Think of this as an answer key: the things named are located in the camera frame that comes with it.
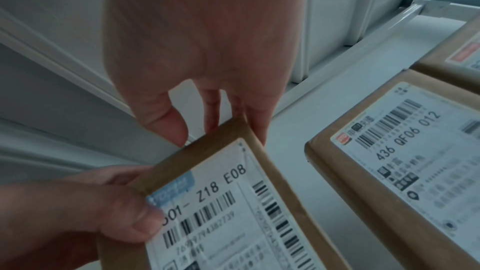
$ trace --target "barcode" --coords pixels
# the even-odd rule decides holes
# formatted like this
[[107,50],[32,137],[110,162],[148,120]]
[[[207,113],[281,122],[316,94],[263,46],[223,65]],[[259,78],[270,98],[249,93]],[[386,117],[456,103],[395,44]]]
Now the barcode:
[[166,248],[168,249],[175,245],[182,237],[188,236],[233,204],[235,204],[235,198],[231,191],[227,191],[225,194],[222,194],[209,204],[200,208],[192,216],[182,220],[179,225],[163,233]]
[[299,270],[314,270],[316,268],[314,261],[310,258],[307,249],[295,234],[291,223],[285,217],[264,181],[262,180],[254,185],[253,190],[280,235],[283,245],[294,260],[296,268]]
[[420,108],[422,108],[421,104],[411,99],[405,99],[399,106],[364,131],[355,141],[365,149],[372,147]]
[[460,130],[465,134],[468,134],[480,140],[480,121],[479,120],[470,119],[470,121],[464,124],[460,128]]

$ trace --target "hand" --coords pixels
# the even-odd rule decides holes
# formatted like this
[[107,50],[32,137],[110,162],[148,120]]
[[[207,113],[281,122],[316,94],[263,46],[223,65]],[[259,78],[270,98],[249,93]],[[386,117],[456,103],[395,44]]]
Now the hand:
[[204,128],[220,90],[262,143],[293,67],[304,0],[105,0],[104,65],[137,120],[183,146],[188,130],[168,92],[193,79]]
[[0,186],[0,269],[77,269],[98,259],[97,233],[129,243],[150,239],[162,211],[124,186],[148,169],[111,166]]

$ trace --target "white shipping label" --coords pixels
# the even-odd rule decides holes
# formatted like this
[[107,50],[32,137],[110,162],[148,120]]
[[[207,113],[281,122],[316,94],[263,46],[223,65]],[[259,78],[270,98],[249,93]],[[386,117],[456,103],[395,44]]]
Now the white shipping label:
[[480,73],[480,32],[445,61],[449,64],[473,69]]
[[331,141],[480,262],[480,112],[401,82]]
[[147,199],[165,213],[152,270],[325,269],[243,139]]

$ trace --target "package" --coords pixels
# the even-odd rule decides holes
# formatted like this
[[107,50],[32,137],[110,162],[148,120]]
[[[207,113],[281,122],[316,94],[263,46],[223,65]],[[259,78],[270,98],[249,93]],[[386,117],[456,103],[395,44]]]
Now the package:
[[162,208],[148,243],[101,237],[103,270],[347,270],[248,125],[223,124],[131,186]]
[[305,145],[406,269],[480,269],[480,96],[406,70]]
[[421,58],[412,69],[480,94],[480,15]]

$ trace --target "fingernail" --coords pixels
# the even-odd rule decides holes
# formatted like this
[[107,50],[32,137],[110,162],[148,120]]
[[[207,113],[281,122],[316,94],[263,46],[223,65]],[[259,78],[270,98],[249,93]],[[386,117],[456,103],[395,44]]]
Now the fingernail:
[[150,236],[157,234],[164,222],[164,213],[162,210],[147,204],[145,211],[142,213],[143,215],[132,225],[132,228]]

